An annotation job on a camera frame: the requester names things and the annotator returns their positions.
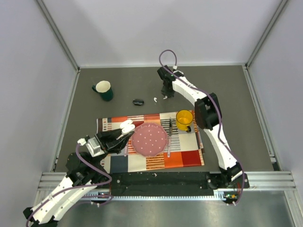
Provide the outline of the white earbud case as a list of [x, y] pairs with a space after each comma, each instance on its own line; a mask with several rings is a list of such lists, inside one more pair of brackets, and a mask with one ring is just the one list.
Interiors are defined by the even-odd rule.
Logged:
[[120, 129], [122, 134], [126, 135], [135, 130], [135, 125], [133, 124], [132, 120], [128, 119], [120, 124]]

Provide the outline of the black earbud charging case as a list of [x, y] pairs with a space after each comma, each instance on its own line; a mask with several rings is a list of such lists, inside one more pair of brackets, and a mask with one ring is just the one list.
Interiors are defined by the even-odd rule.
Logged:
[[133, 104], [135, 106], [143, 106], [144, 105], [144, 101], [142, 99], [134, 99], [133, 100]]

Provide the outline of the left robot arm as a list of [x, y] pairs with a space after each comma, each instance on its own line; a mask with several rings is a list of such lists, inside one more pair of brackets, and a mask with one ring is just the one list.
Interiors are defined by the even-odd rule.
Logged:
[[63, 215], [85, 194], [111, 183], [111, 175], [100, 162], [108, 154], [120, 153], [133, 133], [134, 129], [117, 129], [79, 139], [75, 152], [67, 161], [68, 172], [58, 186], [38, 205], [24, 209], [26, 226], [57, 226]]

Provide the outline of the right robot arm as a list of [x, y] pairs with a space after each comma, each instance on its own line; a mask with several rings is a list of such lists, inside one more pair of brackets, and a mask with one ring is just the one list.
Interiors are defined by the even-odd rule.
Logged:
[[167, 97], [173, 97], [174, 93], [181, 94], [187, 99], [195, 110], [195, 121], [210, 139], [216, 152], [221, 182], [226, 187], [239, 185], [244, 188], [245, 176], [242, 166], [232, 153], [223, 132], [222, 113], [215, 93], [206, 93], [191, 84], [184, 74], [174, 67], [171, 71], [168, 66], [162, 66], [157, 70], [163, 81], [161, 93]]

